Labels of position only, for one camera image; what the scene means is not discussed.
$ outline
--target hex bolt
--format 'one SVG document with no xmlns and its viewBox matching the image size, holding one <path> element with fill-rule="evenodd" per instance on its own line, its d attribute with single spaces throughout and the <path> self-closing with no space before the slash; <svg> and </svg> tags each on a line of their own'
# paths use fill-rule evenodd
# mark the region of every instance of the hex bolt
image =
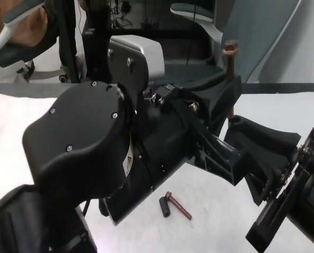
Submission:
<svg viewBox="0 0 314 253">
<path fill-rule="evenodd" d="M 237 41 L 226 41 L 222 53 L 227 57 L 226 76 L 232 79 L 235 77 L 235 56 L 239 53 L 239 45 Z M 229 119 L 234 117 L 234 108 L 231 109 L 227 117 Z"/>
<path fill-rule="evenodd" d="M 187 212 L 186 209 L 183 208 L 183 206 L 180 205 L 180 203 L 175 198 L 172 197 L 172 192 L 168 191 L 165 194 L 165 199 L 167 201 L 170 201 L 172 204 L 174 204 L 175 207 L 178 208 L 179 211 L 182 212 L 182 214 L 185 215 L 187 219 L 192 220 L 192 215 L 190 215 L 189 212 Z"/>
<path fill-rule="evenodd" d="M 159 199 L 159 204 L 160 204 L 161 211 L 163 212 L 163 216 L 165 218 L 168 217 L 171 214 L 171 211 L 169 209 L 169 206 L 168 206 L 166 198 L 165 197 L 161 197 Z"/>
</svg>

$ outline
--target sticker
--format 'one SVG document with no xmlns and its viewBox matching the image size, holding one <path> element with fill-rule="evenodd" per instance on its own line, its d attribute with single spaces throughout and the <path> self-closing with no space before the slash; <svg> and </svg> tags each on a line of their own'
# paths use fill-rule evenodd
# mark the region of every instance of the sticker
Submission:
<svg viewBox="0 0 314 253">
<path fill-rule="evenodd" d="M 125 176 L 127 176 L 130 173 L 133 162 L 134 162 L 134 149 L 132 146 L 131 136 L 130 136 L 129 150 L 127 151 L 127 154 L 126 154 L 124 162 L 123 162 L 123 168 L 125 171 Z"/>
</svg>

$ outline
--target white table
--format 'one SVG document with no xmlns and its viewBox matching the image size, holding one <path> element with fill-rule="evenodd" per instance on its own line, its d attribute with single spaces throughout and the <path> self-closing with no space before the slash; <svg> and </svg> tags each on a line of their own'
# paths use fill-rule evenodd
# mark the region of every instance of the white table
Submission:
<svg viewBox="0 0 314 253">
<path fill-rule="evenodd" d="M 0 100 L 0 197 L 19 184 L 32 183 L 22 133 L 53 101 Z M 297 132 L 303 142 L 314 127 L 314 93 L 243 95 L 235 112 L 271 128 Z M 163 217 L 158 200 L 166 191 L 173 192 L 192 214 L 192 221 L 173 206 L 170 217 Z M 91 202 L 86 219 L 101 253 L 252 253 L 256 251 L 245 235 L 262 207 L 252 202 L 244 180 L 233 187 L 185 164 L 118 226 L 99 213 L 96 200 Z M 266 252 L 314 252 L 314 245 L 285 220 Z"/>
</svg>

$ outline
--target black frame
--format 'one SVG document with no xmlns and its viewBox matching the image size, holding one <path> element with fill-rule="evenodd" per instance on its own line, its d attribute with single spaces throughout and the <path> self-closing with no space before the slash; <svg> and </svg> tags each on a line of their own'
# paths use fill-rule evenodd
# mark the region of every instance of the black frame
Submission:
<svg viewBox="0 0 314 253">
<path fill-rule="evenodd" d="M 68 21 L 66 20 L 66 16 L 64 14 L 63 9 L 63 0 L 54 1 L 55 9 L 57 13 L 57 22 L 60 30 L 60 40 L 63 43 L 64 48 L 66 48 L 65 58 L 67 67 L 69 70 L 69 75 L 71 79 L 71 83 L 80 83 L 80 78 L 78 75 L 78 69 L 75 61 L 75 55 L 72 53 L 72 43 L 69 40 L 68 35 Z"/>
<path fill-rule="evenodd" d="M 55 8 L 58 18 L 58 25 L 60 29 L 60 39 L 66 48 L 66 61 L 68 65 L 68 70 L 70 73 L 70 79 L 72 83 L 80 83 L 80 78 L 78 75 L 78 69 L 75 62 L 75 56 L 72 54 L 72 43 L 68 39 L 68 20 L 65 17 L 63 10 L 63 0 L 54 1 Z M 206 5 L 209 5 L 209 9 L 213 9 L 213 1 L 206 1 Z M 130 29 L 130 30 L 112 30 L 109 29 L 110 18 L 110 8 L 107 6 L 98 13 L 87 14 L 87 21 L 85 22 L 82 38 L 84 48 L 88 48 L 89 52 L 85 51 L 85 60 L 87 62 L 87 77 L 93 80 L 99 80 L 104 82 L 110 82 L 111 77 L 108 71 L 107 62 L 103 59 L 106 56 L 106 51 L 108 47 L 108 42 L 113 35 L 125 35 L 125 34 L 135 34 L 138 36 L 143 36 L 155 39 L 199 39 L 203 42 L 203 48 L 210 48 L 207 46 L 210 44 L 210 39 L 207 34 L 202 30 L 194 29 L 192 31 L 181 31 L 181 30 L 142 30 L 142 29 Z M 94 47 L 101 47 L 99 50 L 94 50 Z M 99 62 L 95 62 L 94 53 L 99 52 L 98 57 L 102 58 Z"/>
</svg>

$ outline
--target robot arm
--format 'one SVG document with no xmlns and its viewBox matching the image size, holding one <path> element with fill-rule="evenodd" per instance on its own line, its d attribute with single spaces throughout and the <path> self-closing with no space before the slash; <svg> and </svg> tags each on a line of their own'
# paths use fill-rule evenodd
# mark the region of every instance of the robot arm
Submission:
<svg viewBox="0 0 314 253">
<path fill-rule="evenodd" d="M 0 244 L 0 252 L 96 252 L 76 207 L 99 199 L 117 224 L 185 162 L 232 185 L 246 178 L 255 204 L 267 201 L 246 237 L 258 252 L 286 216 L 314 241 L 314 129 L 298 149 L 297 134 L 235 116 L 222 141 L 216 136 L 241 95 L 240 78 L 148 87 L 162 58 L 156 42 L 112 37 L 108 62 L 118 85 L 76 85 L 26 129 L 35 186 L 0 201 L 0 241 L 15 245 Z M 33 244 L 22 237 L 27 231 Z"/>
</svg>

